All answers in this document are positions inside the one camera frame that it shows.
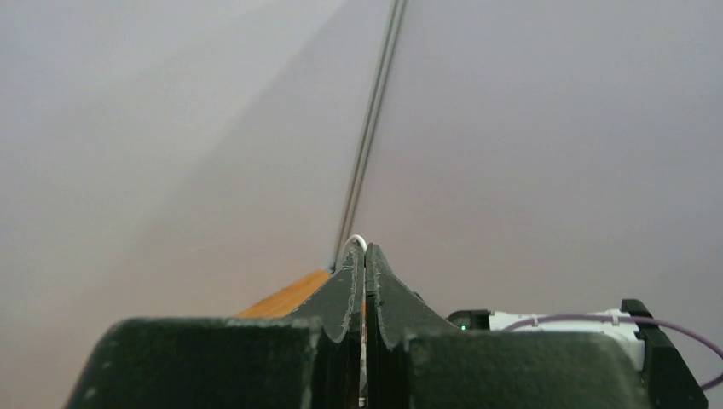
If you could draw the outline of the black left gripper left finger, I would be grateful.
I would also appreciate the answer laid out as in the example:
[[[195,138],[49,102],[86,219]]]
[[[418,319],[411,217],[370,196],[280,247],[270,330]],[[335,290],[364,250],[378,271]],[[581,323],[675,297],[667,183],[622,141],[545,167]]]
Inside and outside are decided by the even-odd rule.
[[[344,250],[331,278],[281,318],[121,320],[96,344],[67,407],[357,407],[366,247]]]

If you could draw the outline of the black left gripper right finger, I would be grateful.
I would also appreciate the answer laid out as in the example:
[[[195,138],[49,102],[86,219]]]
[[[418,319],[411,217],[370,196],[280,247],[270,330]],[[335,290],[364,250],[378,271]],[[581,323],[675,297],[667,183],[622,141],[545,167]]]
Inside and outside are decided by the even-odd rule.
[[[585,332],[462,330],[365,255],[372,408],[646,408],[628,356]]]

